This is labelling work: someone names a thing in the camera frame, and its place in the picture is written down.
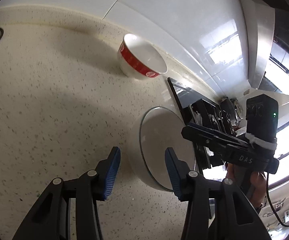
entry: bowl rim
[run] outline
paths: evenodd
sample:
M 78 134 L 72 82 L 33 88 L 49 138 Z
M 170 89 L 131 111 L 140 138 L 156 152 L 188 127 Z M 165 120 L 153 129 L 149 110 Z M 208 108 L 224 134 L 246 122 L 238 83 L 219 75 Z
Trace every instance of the bowl rim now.
M 145 157 L 144 157 L 144 155 L 143 155 L 143 151 L 142 151 L 142 144 L 141 144 L 142 124 L 143 124 L 143 122 L 144 122 L 147 114 L 149 114 L 149 112 L 151 112 L 151 111 L 154 110 L 154 109 L 159 109 L 159 108 L 161 108 L 161 109 L 166 109 L 166 110 L 170 111 L 171 113 L 175 114 L 175 115 L 177 116 L 177 118 L 184 124 L 183 120 L 182 120 L 175 112 L 173 112 L 172 110 L 170 110 L 170 109 L 168 109 L 168 108 L 166 108 L 166 107 L 163 107 L 163 106 L 155 106 L 155 107 L 150 108 L 149 110 L 147 110 L 147 111 L 144 113 L 144 115 L 143 115 L 143 117 L 142 117 L 142 119 L 141 119 L 141 122 L 140 122 L 140 129 L 139 129 L 140 152 L 141 152 L 141 157 L 142 157 L 142 160 L 143 160 L 143 162 L 144 162 L 144 165 L 146 166 L 146 169 L 147 169 L 150 177 L 153 179 L 153 181 L 154 181 L 158 186 L 162 187 L 164 190 L 169 191 L 169 192 L 173 192 L 172 189 L 169 189 L 169 188 L 161 185 L 161 184 L 155 179 L 155 177 L 153 176 L 153 174 L 152 174 L 151 171 L 149 170 L 149 167 L 148 167 L 148 165 L 147 165 L 146 159 L 145 159 Z
M 126 41 L 125 41 L 125 37 L 127 35 L 134 35 L 136 36 L 137 38 L 141 39 L 142 41 L 146 42 L 147 44 L 149 44 L 157 53 L 158 55 L 160 56 L 160 58 L 162 59 L 162 62 L 164 63 L 164 65 L 166 66 L 166 71 L 165 72 L 160 72 L 160 71 L 156 71 L 154 69 L 152 69 L 151 67 L 149 67 L 146 63 L 143 63 L 140 59 L 138 59 L 138 57 L 132 53 L 132 51 L 130 50 L 129 46 L 127 45 Z M 166 74 L 168 72 L 168 66 L 165 62 L 165 60 L 163 59 L 163 57 L 161 56 L 161 54 L 156 50 L 156 48 L 147 40 L 145 40 L 144 38 L 138 36 L 138 35 L 135 35 L 135 34 L 132 34 L 132 33 L 127 33 L 125 35 L 123 35 L 123 39 L 122 39 L 123 43 L 125 44 L 125 46 L 127 47 L 127 49 L 130 51 L 130 53 L 132 54 L 133 57 L 135 57 L 139 62 L 141 62 L 143 65 L 145 65 L 147 68 L 149 68 L 151 71 L 157 73 L 158 75 L 163 75 L 163 74 Z

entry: countertop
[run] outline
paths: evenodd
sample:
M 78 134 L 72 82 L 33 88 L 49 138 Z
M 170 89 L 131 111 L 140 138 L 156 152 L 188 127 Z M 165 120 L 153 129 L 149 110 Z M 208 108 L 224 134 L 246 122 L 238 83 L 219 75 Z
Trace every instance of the countertop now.
M 126 30 L 60 8 L 0 9 L 0 237 L 12 239 L 55 177 L 79 177 L 113 146 L 121 164 L 112 195 L 98 202 L 104 239 L 180 239 L 186 203 L 145 185 L 125 153 L 133 122 L 164 106 L 179 114 L 172 77 L 208 98 L 208 86 L 160 51 L 166 75 L 137 81 L 118 67 Z M 75 214 L 71 214 L 75 239 Z

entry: person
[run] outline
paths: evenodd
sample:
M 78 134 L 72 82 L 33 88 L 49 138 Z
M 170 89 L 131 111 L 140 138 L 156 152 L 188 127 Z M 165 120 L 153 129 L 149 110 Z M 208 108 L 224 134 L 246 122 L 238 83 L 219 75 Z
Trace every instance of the person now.
M 226 178 L 235 181 L 234 165 L 228 163 Z M 266 178 L 261 172 L 253 171 L 250 176 L 250 183 L 255 187 L 255 190 L 249 200 L 255 209 L 260 209 L 263 206 L 263 201 L 266 196 Z

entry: white tape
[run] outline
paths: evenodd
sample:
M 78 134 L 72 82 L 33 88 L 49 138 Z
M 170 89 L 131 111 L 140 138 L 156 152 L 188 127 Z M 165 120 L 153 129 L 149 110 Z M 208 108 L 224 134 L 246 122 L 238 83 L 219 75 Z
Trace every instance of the white tape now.
M 266 142 L 254 136 L 251 133 L 245 133 L 245 137 L 249 140 L 250 144 L 257 144 L 262 148 L 275 151 L 277 148 L 277 138 L 275 138 L 275 143 Z

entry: screw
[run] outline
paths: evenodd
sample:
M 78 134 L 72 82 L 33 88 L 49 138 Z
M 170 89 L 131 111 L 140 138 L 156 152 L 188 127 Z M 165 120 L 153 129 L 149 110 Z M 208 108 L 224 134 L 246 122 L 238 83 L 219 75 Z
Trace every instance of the screw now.
M 90 171 L 88 171 L 87 174 L 88 174 L 89 177 L 93 177 L 93 176 L 97 175 L 97 172 L 95 170 L 90 170 Z
M 227 185 L 231 185 L 233 182 L 232 182 L 232 180 L 231 179 L 228 179 L 228 178 L 225 178 L 224 179 L 224 182 L 225 182 L 225 184 L 227 184 Z
M 61 179 L 60 178 L 55 178 L 53 181 L 52 181 L 53 184 L 55 185 L 58 185 L 61 183 Z
M 189 171 L 188 174 L 190 177 L 197 177 L 198 176 L 198 172 L 196 172 L 196 171 Z

